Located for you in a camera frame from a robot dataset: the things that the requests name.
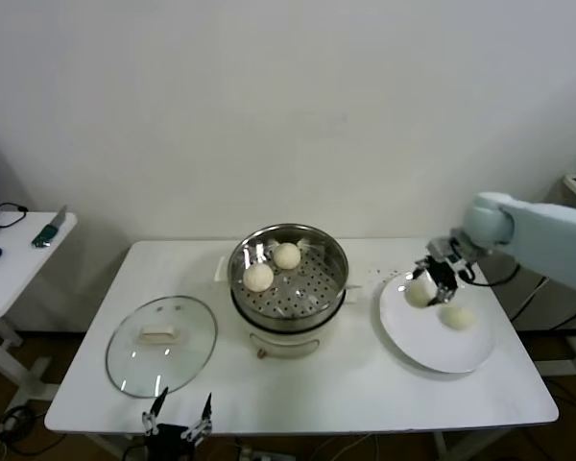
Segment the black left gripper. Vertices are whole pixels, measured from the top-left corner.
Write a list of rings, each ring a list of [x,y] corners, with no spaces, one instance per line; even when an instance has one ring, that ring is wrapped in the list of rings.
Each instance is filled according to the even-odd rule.
[[[168,394],[168,387],[155,398],[149,411],[142,413],[146,432],[148,461],[193,460],[194,445],[188,440],[203,440],[212,431],[212,394],[207,396],[201,418],[192,426],[157,424],[157,417]]]

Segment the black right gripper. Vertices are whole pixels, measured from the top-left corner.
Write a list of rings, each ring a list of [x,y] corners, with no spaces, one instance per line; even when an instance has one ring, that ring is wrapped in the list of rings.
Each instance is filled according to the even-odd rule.
[[[426,272],[437,286],[435,296],[427,303],[427,306],[449,303],[458,289],[456,273],[452,267],[442,261],[436,260],[433,256],[425,258],[426,268],[417,268],[412,272],[412,279],[418,279]]]

